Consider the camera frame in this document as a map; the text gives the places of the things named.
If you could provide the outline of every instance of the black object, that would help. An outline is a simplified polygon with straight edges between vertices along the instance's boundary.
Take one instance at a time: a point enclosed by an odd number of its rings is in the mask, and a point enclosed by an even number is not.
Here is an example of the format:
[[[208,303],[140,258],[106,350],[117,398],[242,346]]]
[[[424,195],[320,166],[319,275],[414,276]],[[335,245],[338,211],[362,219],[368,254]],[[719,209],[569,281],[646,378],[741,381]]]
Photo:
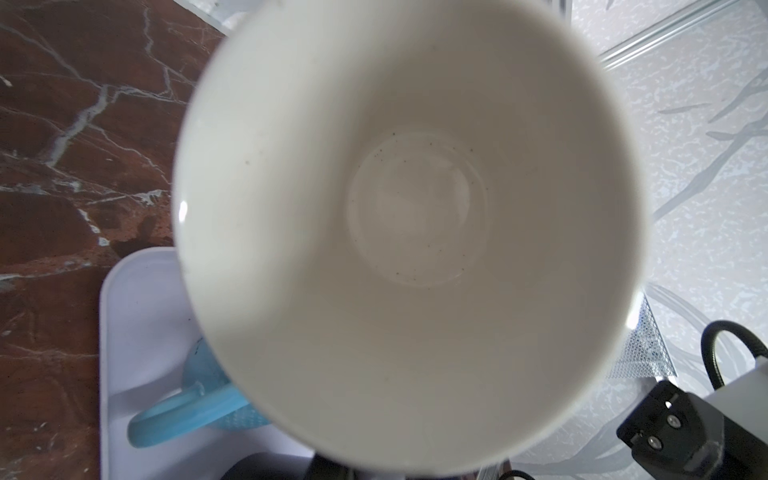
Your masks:
[[[768,445],[666,380],[650,391],[616,435],[656,480],[768,478]]]
[[[768,348],[761,342],[757,335],[750,332],[746,327],[728,320],[717,320],[707,325],[701,334],[701,357],[704,360],[704,368],[707,369],[707,376],[710,377],[712,388],[715,390],[723,387],[723,377],[720,375],[720,368],[717,366],[715,358],[715,340],[720,332],[731,332],[749,349],[753,357],[764,356],[768,358]]]
[[[327,458],[254,453],[230,468],[221,480],[345,480],[348,467]]]
[[[498,480],[509,480],[510,478],[520,477],[524,480],[536,480],[535,478],[531,477],[529,474],[523,472],[522,470],[510,470],[509,472],[506,472],[504,475],[500,476]]]

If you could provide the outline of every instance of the mug bottom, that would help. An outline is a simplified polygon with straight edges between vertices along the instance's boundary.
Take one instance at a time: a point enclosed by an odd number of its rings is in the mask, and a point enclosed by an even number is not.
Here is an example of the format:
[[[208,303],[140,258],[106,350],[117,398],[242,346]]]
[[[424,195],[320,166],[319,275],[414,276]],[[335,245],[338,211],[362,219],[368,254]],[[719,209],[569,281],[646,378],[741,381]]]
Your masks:
[[[359,163],[349,185],[352,242],[379,275],[434,286],[469,270],[490,224],[490,184],[474,148],[439,131],[393,131]]]

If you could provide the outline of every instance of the white tray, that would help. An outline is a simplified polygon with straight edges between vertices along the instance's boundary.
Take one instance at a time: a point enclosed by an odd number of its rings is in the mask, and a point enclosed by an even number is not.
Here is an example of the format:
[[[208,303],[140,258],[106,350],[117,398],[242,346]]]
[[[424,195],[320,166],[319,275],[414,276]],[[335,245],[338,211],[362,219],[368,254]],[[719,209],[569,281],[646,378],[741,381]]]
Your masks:
[[[128,444],[128,420],[181,385],[181,366],[202,334],[181,281],[176,250],[125,257],[101,286],[101,478],[218,480],[255,452],[311,456],[272,425],[243,432],[203,428],[161,445]]]

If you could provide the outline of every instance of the brown marble countertop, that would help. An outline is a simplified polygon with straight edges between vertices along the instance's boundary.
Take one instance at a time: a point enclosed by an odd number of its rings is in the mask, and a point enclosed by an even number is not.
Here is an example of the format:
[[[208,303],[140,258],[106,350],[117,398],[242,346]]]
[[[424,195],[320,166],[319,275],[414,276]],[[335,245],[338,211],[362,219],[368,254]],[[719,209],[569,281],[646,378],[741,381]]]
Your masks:
[[[98,477],[99,289],[172,243],[176,136],[221,38],[172,0],[0,2],[0,480]]]

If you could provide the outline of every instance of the light blue mug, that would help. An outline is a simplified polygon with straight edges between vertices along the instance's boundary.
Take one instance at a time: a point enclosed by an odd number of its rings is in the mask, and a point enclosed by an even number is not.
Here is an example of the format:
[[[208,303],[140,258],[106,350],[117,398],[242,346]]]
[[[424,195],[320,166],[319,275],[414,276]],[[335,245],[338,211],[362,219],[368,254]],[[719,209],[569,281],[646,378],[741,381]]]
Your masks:
[[[232,384],[205,339],[198,340],[184,362],[181,388],[131,419],[131,445],[150,447],[205,425],[245,430],[270,423]]]

